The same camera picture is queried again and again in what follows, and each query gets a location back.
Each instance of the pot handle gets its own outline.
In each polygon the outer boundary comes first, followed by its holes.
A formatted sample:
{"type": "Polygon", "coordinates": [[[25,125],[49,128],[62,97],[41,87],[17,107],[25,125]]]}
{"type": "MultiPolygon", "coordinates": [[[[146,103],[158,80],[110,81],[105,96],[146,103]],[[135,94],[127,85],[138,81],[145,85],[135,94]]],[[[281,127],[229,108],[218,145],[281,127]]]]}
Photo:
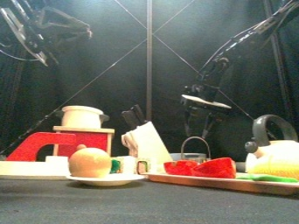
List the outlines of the pot handle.
{"type": "Polygon", "coordinates": [[[270,141],[268,137],[268,122],[277,124],[284,131],[285,140],[294,140],[298,142],[298,135],[293,125],[278,115],[262,115],[256,121],[253,126],[254,138],[260,147],[269,146],[270,141]]]}

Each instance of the gray table surface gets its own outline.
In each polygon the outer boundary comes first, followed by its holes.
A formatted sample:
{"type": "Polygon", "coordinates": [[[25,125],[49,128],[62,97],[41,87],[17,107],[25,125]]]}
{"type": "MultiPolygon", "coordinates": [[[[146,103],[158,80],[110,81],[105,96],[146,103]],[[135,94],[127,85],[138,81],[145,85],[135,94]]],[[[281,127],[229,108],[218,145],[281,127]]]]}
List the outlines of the gray table surface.
{"type": "Polygon", "coordinates": [[[97,187],[73,180],[0,179],[0,223],[299,223],[299,196],[138,180],[97,187]]]}

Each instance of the white plate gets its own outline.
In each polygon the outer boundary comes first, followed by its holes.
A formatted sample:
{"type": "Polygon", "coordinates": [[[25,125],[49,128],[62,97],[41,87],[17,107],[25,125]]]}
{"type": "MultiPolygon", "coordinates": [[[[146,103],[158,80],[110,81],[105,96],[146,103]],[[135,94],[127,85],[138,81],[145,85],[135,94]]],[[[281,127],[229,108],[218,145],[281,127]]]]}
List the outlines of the white plate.
{"type": "Polygon", "coordinates": [[[134,180],[139,180],[143,178],[143,175],[125,173],[109,174],[105,178],[81,178],[67,176],[67,179],[77,180],[90,186],[122,186],[129,184],[134,180]]]}

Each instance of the wooden tray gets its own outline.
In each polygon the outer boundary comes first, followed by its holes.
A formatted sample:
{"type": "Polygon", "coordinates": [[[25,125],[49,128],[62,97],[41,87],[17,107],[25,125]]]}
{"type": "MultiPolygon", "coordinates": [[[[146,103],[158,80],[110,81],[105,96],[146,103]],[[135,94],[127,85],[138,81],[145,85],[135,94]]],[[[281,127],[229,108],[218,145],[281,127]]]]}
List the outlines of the wooden tray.
{"type": "Polygon", "coordinates": [[[161,173],[146,173],[150,180],[185,186],[213,187],[226,190],[293,195],[299,193],[299,183],[266,182],[233,178],[200,178],[161,173]]]}

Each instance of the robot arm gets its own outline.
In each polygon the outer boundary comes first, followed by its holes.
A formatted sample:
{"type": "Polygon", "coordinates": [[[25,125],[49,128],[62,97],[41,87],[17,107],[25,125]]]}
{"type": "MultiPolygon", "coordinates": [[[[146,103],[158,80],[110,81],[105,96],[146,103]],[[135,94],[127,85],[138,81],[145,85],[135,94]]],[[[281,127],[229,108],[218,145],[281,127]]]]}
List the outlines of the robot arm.
{"type": "Polygon", "coordinates": [[[35,10],[27,0],[11,2],[14,9],[0,7],[0,12],[19,42],[46,66],[50,60],[59,64],[57,55],[91,38],[90,25],[50,6],[35,10]]]}
{"type": "Polygon", "coordinates": [[[200,85],[186,89],[186,94],[214,102],[220,91],[221,78],[234,61],[245,57],[250,51],[264,48],[273,33],[280,30],[299,14],[299,1],[292,0],[278,12],[262,23],[238,34],[214,53],[201,69],[200,85]]]}

